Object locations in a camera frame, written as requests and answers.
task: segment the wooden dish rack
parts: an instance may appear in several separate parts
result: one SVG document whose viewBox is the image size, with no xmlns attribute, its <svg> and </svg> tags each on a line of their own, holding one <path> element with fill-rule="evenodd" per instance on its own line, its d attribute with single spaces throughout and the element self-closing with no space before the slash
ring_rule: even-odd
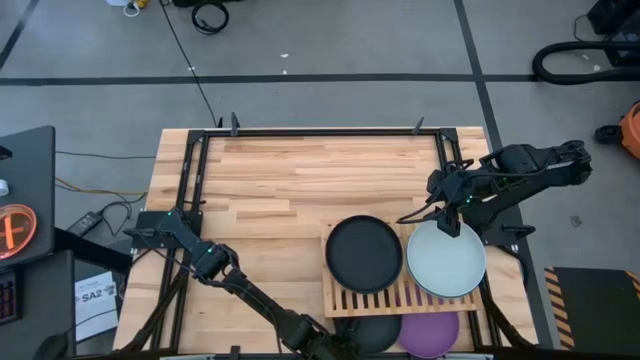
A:
<svg viewBox="0 0 640 360">
<path fill-rule="evenodd" d="M 331 275 L 326 263 L 325 247 L 329 234 L 337 223 L 326 224 L 321 237 L 322 290 L 326 317 L 476 311 L 483 308 L 478 288 L 463 297 L 446 299 L 431 295 L 419 287 L 407 270 L 406 259 L 407 243 L 416 225 L 398 225 L 384 220 L 400 238 L 405 254 L 402 271 L 391 286 L 368 295 L 344 289 Z"/>
</svg>

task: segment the purple plate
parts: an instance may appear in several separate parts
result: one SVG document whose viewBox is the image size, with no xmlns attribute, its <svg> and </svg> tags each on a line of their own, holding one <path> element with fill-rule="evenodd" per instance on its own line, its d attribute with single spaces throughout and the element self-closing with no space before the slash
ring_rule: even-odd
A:
<svg viewBox="0 0 640 360">
<path fill-rule="evenodd" d="M 432 359 L 451 350 L 458 339 L 458 313 L 402 315 L 398 342 L 413 356 Z"/>
</svg>

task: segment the yellow cable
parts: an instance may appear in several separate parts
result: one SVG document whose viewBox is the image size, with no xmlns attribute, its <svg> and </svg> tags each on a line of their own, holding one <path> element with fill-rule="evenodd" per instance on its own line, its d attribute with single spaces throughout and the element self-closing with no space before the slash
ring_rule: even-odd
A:
<svg viewBox="0 0 640 360">
<path fill-rule="evenodd" d="M 60 183 L 62 183 L 63 185 L 78 191 L 78 192 L 83 192 L 83 193 L 87 193 L 87 194 L 119 194 L 119 195 L 137 195 L 137 196 L 141 196 L 142 194 L 146 194 L 145 192 L 121 192 L 121 191 L 109 191 L 109 190 L 85 190 L 85 189 L 81 189 L 71 183 L 69 183 L 68 181 L 62 180 L 59 177 L 56 177 L 56 180 L 59 181 Z"/>
</svg>

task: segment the yellow and black warning stripe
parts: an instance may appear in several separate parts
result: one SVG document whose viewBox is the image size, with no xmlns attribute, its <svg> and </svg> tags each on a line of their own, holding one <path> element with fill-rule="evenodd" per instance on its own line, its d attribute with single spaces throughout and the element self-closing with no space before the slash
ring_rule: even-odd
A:
<svg viewBox="0 0 640 360">
<path fill-rule="evenodd" d="M 640 300 L 640 278 L 631 271 L 625 271 L 627 275 L 631 278 L 631 282 L 633 283 L 633 287 L 636 288 L 636 296 L 638 296 L 638 300 Z"/>
<path fill-rule="evenodd" d="M 575 343 L 571 336 L 569 315 L 567 315 L 564 300 L 562 299 L 562 289 L 560 288 L 558 275 L 552 267 L 547 267 L 544 270 L 544 278 L 547 281 L 547 289 L 549 290 L 549 297 L 551 298 L 551 309 L 553 310 L 553 316 L 556 319 L 556 328 L 558 329 L 558 336 L 560 337 L 560 346 L 563 350 L 572 350 L 575 347 Z"/>
</svg>

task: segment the white plate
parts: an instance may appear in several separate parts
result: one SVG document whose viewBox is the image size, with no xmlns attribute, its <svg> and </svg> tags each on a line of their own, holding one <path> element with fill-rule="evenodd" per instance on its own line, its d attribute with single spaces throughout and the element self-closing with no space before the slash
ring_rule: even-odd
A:
<svg viewBox="0 0 640 360">
<path fill-rule="evenodd" d="M 452 238 L 434 220 L 422 223 L 409 238 L 407 265 L 415 282 L 440 297 L 464 296 L 480 283 L 487 269 L 487 255 L 478 234 L 460 224 L 460 236 Z"/>
</svg>

